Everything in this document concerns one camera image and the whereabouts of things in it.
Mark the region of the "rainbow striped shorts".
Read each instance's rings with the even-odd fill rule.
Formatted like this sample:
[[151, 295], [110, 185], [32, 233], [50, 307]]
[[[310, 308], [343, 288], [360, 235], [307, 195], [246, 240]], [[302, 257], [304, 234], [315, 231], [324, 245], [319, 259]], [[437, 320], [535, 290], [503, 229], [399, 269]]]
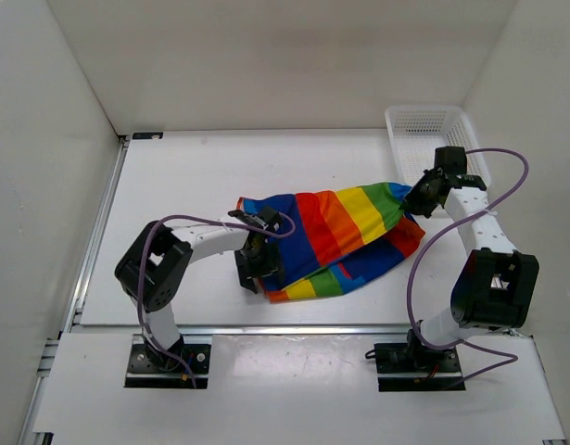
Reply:
[[240, 197], [251, 214], [270, 207], [292, 219], [294, 234], [277, 240], [283, 278], [261, 278], [272, 303], [348, 294], [389, 272], [420, 246], [425, 232], [401, 209], [407, 185], [381, 182], [264, 199]]

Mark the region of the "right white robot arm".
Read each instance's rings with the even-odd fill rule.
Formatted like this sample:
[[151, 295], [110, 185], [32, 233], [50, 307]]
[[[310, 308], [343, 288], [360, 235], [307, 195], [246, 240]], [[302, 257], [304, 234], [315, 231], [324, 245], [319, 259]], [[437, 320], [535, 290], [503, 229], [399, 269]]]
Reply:
[[451, 223], [432, 239], [457, 230], [467, 255], [448, 308], [422, 321], [407, 309], [411, 329], [404, 359], [418, 371], [470, 337], [522, 327], [538, 279], [537, 258], [521, 252], [501, 229], [486, 184], [467, 171], [468, 154], [461, 146], [437, 148], [433, 167], [401, 203], [425, 218], [437, 208], [446, 211]]

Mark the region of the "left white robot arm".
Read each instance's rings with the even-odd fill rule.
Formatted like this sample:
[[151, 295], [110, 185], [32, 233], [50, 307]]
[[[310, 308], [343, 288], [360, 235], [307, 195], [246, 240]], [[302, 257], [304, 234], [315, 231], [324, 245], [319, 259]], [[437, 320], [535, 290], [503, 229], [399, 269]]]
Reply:
[[163, 372], [192, 373], [171, 306], [190, 264], [232, 252], [240, 286], [256, 293], [261, 278], [284, 280], [277, 241], [296, 229], [270, 207], [231, 210], [218, 220], [170, 215], [148, 223], [114, 271], [136, 308], [148, 359]]

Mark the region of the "white plastic basket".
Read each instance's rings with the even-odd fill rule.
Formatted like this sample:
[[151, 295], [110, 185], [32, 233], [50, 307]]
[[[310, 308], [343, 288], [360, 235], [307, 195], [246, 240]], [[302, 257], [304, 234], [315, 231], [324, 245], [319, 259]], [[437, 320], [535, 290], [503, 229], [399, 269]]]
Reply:
[[459, 107], [392, 106], [385, 112], [386, 128], [399, 180], [414, 185], [433, 167], [435, 150], [462, 146], [477, 150], [475, 128]]

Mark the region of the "black corner label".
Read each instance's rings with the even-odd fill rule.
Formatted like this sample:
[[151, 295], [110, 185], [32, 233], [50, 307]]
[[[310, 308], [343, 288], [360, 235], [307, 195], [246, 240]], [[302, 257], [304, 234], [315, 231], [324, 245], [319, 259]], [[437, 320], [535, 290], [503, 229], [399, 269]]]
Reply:
[[159, 140], [163, 135], [163, 132], [136, 132], [132, 134], [132, 140]]

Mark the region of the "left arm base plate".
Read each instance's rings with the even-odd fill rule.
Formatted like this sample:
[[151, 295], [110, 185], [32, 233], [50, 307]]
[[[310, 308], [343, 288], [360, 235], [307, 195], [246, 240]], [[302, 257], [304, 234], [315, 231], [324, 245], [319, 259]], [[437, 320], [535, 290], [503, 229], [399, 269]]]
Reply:
[[210, 343], [185, 343], [182, 359], [193, 372], [173, 358], [154, 352], [143, 339], [134, 336], [128, 358], [124, 386], [126, 388], [207, 389], [209, 384]]

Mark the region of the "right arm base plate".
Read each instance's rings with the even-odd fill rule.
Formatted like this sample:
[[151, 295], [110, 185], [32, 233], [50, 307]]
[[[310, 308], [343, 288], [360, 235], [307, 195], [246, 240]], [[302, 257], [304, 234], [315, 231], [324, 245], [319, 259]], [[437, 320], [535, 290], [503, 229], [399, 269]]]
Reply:
[[365, 352], [377, 372], [379, 392], [464, 391], [456, 348], [433, 350], [410, 330], [400, 342], [379, 342]]

